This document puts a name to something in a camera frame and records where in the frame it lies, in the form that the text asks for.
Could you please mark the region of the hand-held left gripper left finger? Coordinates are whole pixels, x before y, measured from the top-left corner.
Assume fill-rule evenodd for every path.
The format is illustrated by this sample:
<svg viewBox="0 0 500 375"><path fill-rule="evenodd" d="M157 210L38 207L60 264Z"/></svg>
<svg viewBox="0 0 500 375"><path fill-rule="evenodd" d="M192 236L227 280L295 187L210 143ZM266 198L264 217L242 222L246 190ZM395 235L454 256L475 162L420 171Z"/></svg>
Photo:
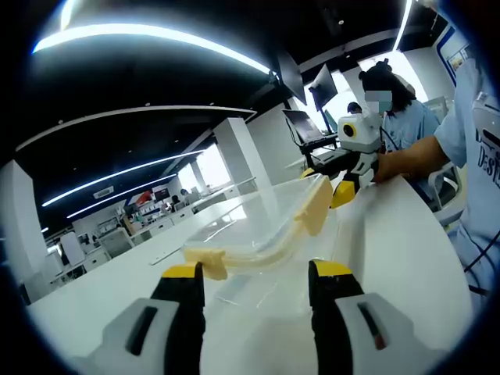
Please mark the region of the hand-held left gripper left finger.
<svg viewBox="0 0 500 375"><path fill-rule="evenodd" d="M108 323L87 357L89 374L199 374L205 333L200 262L166 270L149 298Z"/></svg>

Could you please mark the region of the person's right hand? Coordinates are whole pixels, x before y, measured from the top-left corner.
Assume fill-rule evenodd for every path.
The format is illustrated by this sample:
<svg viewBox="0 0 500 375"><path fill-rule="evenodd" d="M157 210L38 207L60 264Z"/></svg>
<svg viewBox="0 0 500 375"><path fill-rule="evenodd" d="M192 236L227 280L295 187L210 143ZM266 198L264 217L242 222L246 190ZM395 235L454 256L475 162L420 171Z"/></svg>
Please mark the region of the person's right hand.
<svg viewBox="0 0 500 375"><path fill-rule="evenodd" d="M402 152L392 152L378 155L378 169L372 182L379 184L404 173Z"/></svg>

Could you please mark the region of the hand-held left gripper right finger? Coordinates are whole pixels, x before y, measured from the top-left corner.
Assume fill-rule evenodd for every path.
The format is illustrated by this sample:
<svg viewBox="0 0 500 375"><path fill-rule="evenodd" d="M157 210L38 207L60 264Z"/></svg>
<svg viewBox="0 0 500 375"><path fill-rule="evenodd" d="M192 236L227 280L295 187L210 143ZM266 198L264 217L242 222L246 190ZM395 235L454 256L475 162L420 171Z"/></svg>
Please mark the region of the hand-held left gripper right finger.
<svg viewBox="0 0 500 375"><path fill-rule="evenodd" d="M412 321L366 293L338 262L309 261L309 305L319 374L417 374L422 345Z"/></svg>

